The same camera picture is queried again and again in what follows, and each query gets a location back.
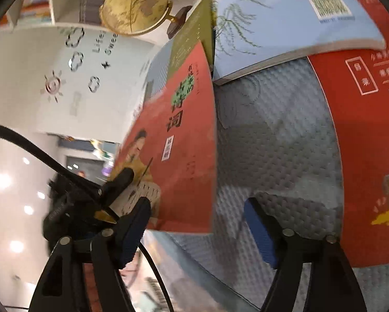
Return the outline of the red poetry book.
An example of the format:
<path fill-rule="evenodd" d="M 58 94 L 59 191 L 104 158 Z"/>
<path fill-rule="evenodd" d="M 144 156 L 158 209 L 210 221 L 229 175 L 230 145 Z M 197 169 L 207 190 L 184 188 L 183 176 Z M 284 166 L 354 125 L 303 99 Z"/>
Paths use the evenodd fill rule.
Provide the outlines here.
<path fill-rule="evenodd" d="M 115 163 L 135 178 L 112 203 L 119 216 L 140 197 L 151 202 L 149 228 L 208 234 L 212 230 L 217 178 L 213 84 L 200 42 L 144 104 Z"/>

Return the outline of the light blue Tang poetry book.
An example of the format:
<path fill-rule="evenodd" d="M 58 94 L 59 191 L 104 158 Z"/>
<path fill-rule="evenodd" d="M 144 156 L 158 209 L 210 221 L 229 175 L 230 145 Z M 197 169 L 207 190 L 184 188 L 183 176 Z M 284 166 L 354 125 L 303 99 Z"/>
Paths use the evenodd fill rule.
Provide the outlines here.
<path fill-rule="evenodd" d="M 385 49 L 358 0 L 215 0 L 217 85 L 305 56 Z"/>

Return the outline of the light blue quilted mat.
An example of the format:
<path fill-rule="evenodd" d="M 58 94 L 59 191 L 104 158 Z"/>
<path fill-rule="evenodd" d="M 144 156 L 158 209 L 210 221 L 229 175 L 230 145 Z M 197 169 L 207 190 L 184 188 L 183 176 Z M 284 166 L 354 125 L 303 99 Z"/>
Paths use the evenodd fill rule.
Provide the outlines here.
<path fill-rule="evenodd" d="M 274 272 L 259 257 L 242 206 L 255 194 L 284 228 L 338 232 L 343 176 L 333 120 L 301 58 L 215 89 L 218 187 L 213 232 L 157 232 L 150 248 L 178 311 L 256 311 Z"/>

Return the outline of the red contents book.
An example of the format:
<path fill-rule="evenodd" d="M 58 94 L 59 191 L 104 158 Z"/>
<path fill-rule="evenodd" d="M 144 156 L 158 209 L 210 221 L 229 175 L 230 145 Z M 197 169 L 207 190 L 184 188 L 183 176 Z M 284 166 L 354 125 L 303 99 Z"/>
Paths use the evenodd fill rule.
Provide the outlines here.
<path fill-rule="evenodd" d="M 332 115 L 343 173 L 341 245 L 354 267 L 389 263 L 389 13 L 358 0 L 382 32 L 382 50 L 309 58 Z"/>

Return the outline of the yellow antique globe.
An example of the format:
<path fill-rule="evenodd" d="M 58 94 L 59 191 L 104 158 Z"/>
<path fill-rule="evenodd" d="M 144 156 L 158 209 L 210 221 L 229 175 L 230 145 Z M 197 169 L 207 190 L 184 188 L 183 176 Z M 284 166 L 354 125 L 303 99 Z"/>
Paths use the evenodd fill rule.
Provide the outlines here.
<path fill-rule="evenodd" d="M 99 16 L 104 27 L 127 37 L 151 33 L 169 21 L 166 34 L 172 39 L 186 22 L 191 8 L 184 6 L 173 15 L 172 0 L 105 0 Z"/>

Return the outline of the dark book set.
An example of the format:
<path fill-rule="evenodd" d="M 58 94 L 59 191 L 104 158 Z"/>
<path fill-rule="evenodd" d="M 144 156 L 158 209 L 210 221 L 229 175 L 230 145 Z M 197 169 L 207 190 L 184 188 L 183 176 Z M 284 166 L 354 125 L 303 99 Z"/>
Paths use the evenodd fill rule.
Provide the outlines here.
<path fill-rule="evenodd" d="M 89 25 L 101 25 L 99 9 L 105 0 L 80 0 L 79 22 Z"/>

